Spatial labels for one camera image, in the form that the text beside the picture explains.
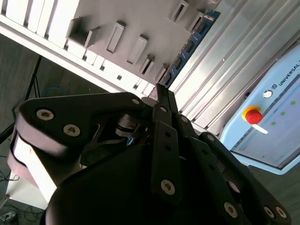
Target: light blue panel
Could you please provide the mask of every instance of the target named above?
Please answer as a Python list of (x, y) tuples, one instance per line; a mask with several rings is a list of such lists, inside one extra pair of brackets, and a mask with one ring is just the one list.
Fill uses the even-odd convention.
[[(300, 161), (297, 156), (300, 141), (295, 136), (300, 133), (299, 73), (300, 45), (269, 70), (227, 123), (220, 140), (229, 150), (238, 153), (233, 152), (240, 161), (276, 174), (285, 173)], [(270, 98), (263, 97), (266, 90), (273, 91)], [(269, 132), (267, 135), (252, 129), (241, 117), (242, 112), (253, 105), (260, 107), (264, 115), (259, 125)]]

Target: red emergency stop button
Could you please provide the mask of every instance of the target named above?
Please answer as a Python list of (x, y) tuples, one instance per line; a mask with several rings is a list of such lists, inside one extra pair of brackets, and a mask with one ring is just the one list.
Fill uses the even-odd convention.
[(258, 124), (263, 119), (260, 111), (261, 109), (258, 106), (249, 106), (243, 111), (242, 118), (251, 125)]
[(256, 109), (248, 111), (245, 115), (246, 120), (249, 124), (258, 124), (263, 119), (263, 115)]

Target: universal robots logo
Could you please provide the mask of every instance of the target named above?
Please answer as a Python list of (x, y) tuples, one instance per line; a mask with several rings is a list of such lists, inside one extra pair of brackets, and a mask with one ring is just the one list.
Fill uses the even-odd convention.
[(292, 67), (292, 69), (289, 71), (289, 73), (281, 80), (279, 84), (273, 84), (272, 89), (275, 90), (278, 86), (284, 85), (284, 83), (290, 78), (290, 76), (296, 71), (296, 69), (299, 67), (299, 64), (296, 64)]

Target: control box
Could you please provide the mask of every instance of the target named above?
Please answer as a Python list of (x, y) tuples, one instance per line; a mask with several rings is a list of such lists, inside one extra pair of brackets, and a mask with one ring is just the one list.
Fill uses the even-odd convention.
[(220, 140), (242, 163), (284, 174), (300, 161), (299, 112), (300, 45), (267, 72)]

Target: blue circuit board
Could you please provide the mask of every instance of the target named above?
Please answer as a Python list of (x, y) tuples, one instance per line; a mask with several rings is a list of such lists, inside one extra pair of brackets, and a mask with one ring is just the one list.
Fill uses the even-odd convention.
[(182, 50), (180, 51), (172, 65), (159, 81), (161, 85), (164, 85), (166, 88), (169, 88), (171, 86), (179, 72), (185, 66), (189, 58), (194, 53), (195, 49), (202, 42), (203, 38), (211, 29), (212, 25), (219, 16), (220, 13), (217, 11), (207, 11), (204, 14), (199, 23), (196, 24), (196, 26), (193, 28), (191, 36), (183, 46)]

